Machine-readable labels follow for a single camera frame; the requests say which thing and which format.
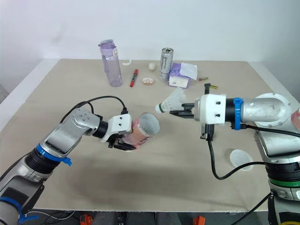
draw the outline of blue cable tie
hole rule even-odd
[[[72,165],[72,162],[71,162],[71,159],[70,159],[70,158],[68,158],[68,157],[65,157],[65,158],[58,158],[58,157],[55,157],[55,156],[49,154],[48,152],[46,152],[46,151],[42,148],[42,146],[41,146],[40,144],[37,145],[37,150],[38,150],[39,153],[42,154],[42,156],[44,156],[44,157],[46,157],[46,158],[48,158],[48,159],[51,159],[51,160],[56,161],[56,162],[64,162],[64,163],[68,164],[69,166]]]
[[[33,220],[33,219],[38,219],[39,218],[38,215],[29,217],[29,216],[25,216],[24,214],[22,214],[22,207],[21,207],[21,205],[16,200],[14,200],[14,199],[11,199],[11,198],[8,198],[8,197],[0,197],[0,201],[11,203],[15,207],[18,208],[18,213],[19,213],[18,224],[23,224],[25,221]]]
[[[236,97],[233,99],[234,104],[234,129],[240,130],[240,122],[241,122],[241,115],[240,115],[240,106],[243,103],[243,99],[240,97]]]

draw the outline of table edge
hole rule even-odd
[[[0,104],[0,132],[60,59],[42,60]]]

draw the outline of black wire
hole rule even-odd
[[[94,114],[94,107],[93,107],[92,103],[88,102],[88,104],[90,105],[90,110],[91,110],[92,114]]]
[[[40,225],[48,225],[49,223],[47,222],[50,218],[52,218],[51,216],[54,216],[58,213],[63,213],[63,211],[58,211],[58,212],[54,212],[52,214],[50,214],[45,220],[43,223],[41,223]]]
[[[278,134],[284,134],[284,135],[291,135],[295,137],[300,137],[300,134],[295,132],[290,132],[286,130],[276,130],[276,129],[270,129],[270,128],[263,128],[263,127],[255,127],[251,125],[246,125],[246,128],[250,128],[253,130],[259,130],[259,131],[266,131],[266,132],[272,132],[272,133],[278,133]]]
[[[217,178],[218,180],[225,180],[226,178],[230,177],[231,175],[233,175],[235,172],[237,172],[238,170],[246,167],[246,166],[249,166],[249,165],[264,165],[264,162],[251,162],[251,163],[245,163],[243,165],[240,165],[238,167],[236,167],[235,169],[231,170],[228,174],[226,174],[225,176],[223,177],[219,177],[217,175],[217,172],[216,172],[216,165],[215,165],[215,154],[214,154],[214,150],[213,150],[213,147],[212,147],[212,143],[211,143],[211,140],[207,140],[207,143],[208,143],[208,147],[210,149],[210,160],[211,160],[211,170],[212,170],[212,173],[214,174],[215,178]]]
[[[71,213],[68,213],[68,212],[65,212],[65,211],[54,212],[54,213],[50,214],[50,215],[44,220],[44,222],[43,222],[42,224],[40,224],[40,225],[57,224],[57,223],[63,221],[63,220],[61,220],[61,219],[64,219],[65,217],[57,217],[57,219],[54,219],[54,218],[51,217],[51,216],[54,216],[54,215],[56,215],[56,214],[58,214],[58,213],[61,213],[61,216],[62,216],[63,214],[68,214],[67,216],[65,216],[65,217],[68,217],[68,216],[70,216],[70,215],[73,213],[73,211],[72,211]]]
[[[272,196],[271,193],[268,193],[255,207],[253,207],[252,210],[248,211],[244,216],[242,216],[241,218],[239,218],[237,221],[235,221],[233,224],[231,225],[235,225],[238,222],[240,222],[241,220],[243,220],[244,218],[246,218],[247,216],[249,216],[252,212],[254,212],[259,206],[261,206],[268,198],[270,198]]]
[[[84,106],[85,104],[90,104],[90,102],[95,101],[95,100],[98,100],[98,99],[102,99],[102,98],[115,98],[115,99],[119,100],[119,101],[121,102],[123,108],[126,109],[126,106],[125,106],[124,102],[123,102],[120,98],[118,98],[118,97],[116,97],[116,96],[112,96],[112,95],[100,96],[100,97],[92,98],[92,99],[90,99],[90,100],[88,100],[88,101],[84,101],[84,102],[80,102],[80,103],[76,104],[72,109],[70,109],[69,112],[67,112],[66,115],[64,115],[64,117],[60,120],[60,123],[62,123],[62,122],[65,120],[65,118],[66,118],[66,117],[67,117],[74,109],[80,108],[80,107]]]

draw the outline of white plastic bracket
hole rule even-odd
[[[203,95],[200,99],[200,122],[205,124],[225,123],[226,95]]]

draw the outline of energy drink can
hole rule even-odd
[[[162,81],[169,80],[169,72],[172,67],[174,50],[172,48],[163,48],[160,59],[160,75]]]

